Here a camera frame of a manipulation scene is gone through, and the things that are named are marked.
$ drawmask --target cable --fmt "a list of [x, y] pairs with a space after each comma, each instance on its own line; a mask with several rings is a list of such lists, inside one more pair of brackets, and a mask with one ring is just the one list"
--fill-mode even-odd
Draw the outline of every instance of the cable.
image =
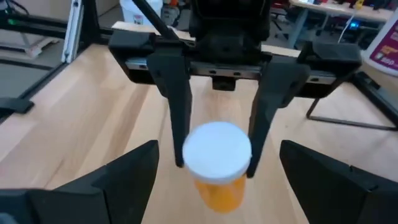
[[344, 32], [346, 31], [346, 29], [348, 28], [348, 26], [351, 24], [351, 21], [354, 19], [354, 16], [355, 16], [356, 12], [358, 12], [358, 10], [355, 10], [355, 11], [354, 11], [354, 14], [351, 16], [351, 18], [348, 19], [347, 24], [346, 24], [346, 27], [344, 27], [343, 31], [341, 32], [340, 37], [338, 38], [337, 44], [340, 43], [341, 38], [343, 37]]
[[179, 37], [175, 34], [175, 32], [169, 29], [166, 26], [166, 24], [164, 24], [162, 19], [156, 14], [154, 9], [149, 5], [149, 3], [146, 0], [132, 0], [132, 1], [165, 39], [180, 40]]

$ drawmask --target wooden tabletop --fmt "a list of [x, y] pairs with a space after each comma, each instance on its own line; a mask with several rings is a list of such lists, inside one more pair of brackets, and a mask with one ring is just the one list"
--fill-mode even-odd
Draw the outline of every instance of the wooden tabletop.
[[[321, 3], [311, 4], [302, 2], [299, 0], [289, 0], [289, 3], [293, 6], [300, 6], [314, 11], [322, 11], [336, 16], [352, 16], [355, 9], [349, 8], [349, 3], [344, 4], [332, 4], [332, 3]], [[393, 11], [387, 9], [373, 10], [373, 7], [363, 6], [356, 15], [357, 19], [365, 19], [374, 22], [386, 22], [391, 16]]]
[[[256, 82], [240, 80], [234, 92], [212, 90], [207, 77], [190, 83], [191, 128], [218, 120], [248, 130]], [[32, 101], [28, 114], [0, 125], [0, 188], [53, 189], [158, 139], [159, 168], [142, 223], [308, 223], [280, 164], [283, 139], [398, 181], [396, 133], [308, 121], [312, 100], [295, 98], [274, 118], [243, 204], [220, 215], [205, 207], [188, 171], [175, 166], [167, 100], [155, 86], [131, 83], [106, 46], [89, 47]], [[314, 114], [390, 124], [350, 84], [321, 100]]]

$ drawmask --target chair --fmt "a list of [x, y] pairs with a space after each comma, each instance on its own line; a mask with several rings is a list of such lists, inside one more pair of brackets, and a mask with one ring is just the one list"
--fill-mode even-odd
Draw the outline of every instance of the chair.
[[[286, 10], [286, 16], [285, 18], [289, 21], [289, 23], [291, 24], [295, 24], [295, 21], [297, 20], [299, 14], [301, 13], [302, 9], [301, 7], [288, 7], [285, 8]], [[304, 29], [302, 30], [317, 30], [316, 35], [319, 36], [320, 35], [320, 31], [323, 29], [323, 27], [325, 26], [325, 22], [326, 22], [326, 15], [324, 13], [319, 13], [319, 12], [308, 12], [308, 16], [307, 16], [307, 20], [305, 21], [304, 24]], [[282, 32], [282, 29], [279, 29], [280, 32], [277, 32], [275, 34], [275, 37], [278, 38], [278, 36], [280, 34], [282, 34], [286, 39], [289, 38], [289, 35], [286, 33]]]

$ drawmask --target white bottle cap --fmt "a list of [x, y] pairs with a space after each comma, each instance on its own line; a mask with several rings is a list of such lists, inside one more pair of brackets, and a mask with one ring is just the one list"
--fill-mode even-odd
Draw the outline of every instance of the white bottle cap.
[[186, 138], [182, 156], [191, 174], [207, 184], [228, 184], [240, 178], [251, 158], [251, 143], [237, 126], [211, 122]]

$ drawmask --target orange pill bottle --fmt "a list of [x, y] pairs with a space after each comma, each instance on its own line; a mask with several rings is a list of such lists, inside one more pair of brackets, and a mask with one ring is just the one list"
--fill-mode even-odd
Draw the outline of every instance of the orange pill bottle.
[[212, 122], [195, 128], [183, 145], [183, 159], [208, 207], [228, 213], [243, 200], [251, 143], [237, 126]]

